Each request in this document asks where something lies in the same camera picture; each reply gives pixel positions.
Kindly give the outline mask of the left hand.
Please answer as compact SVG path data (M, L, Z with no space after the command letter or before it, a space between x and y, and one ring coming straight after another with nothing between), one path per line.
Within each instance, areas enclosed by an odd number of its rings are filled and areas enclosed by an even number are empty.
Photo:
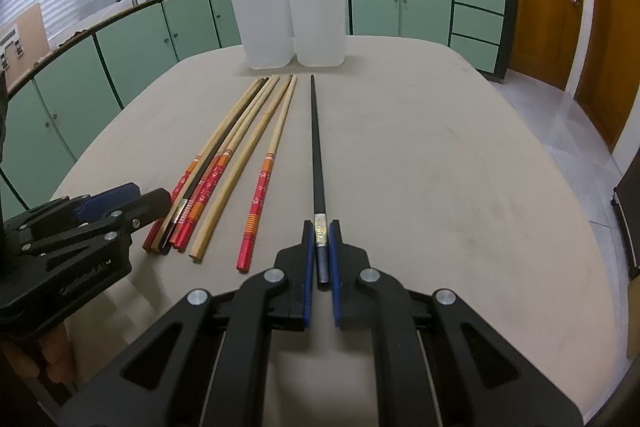
M70 338L64 323L51 329L38 340L40 353L46 361L44 368L55 384L71 385L77 378L77 365ZM23 379L37 378L40 365L20 347L1 343L1 350L17 376Z

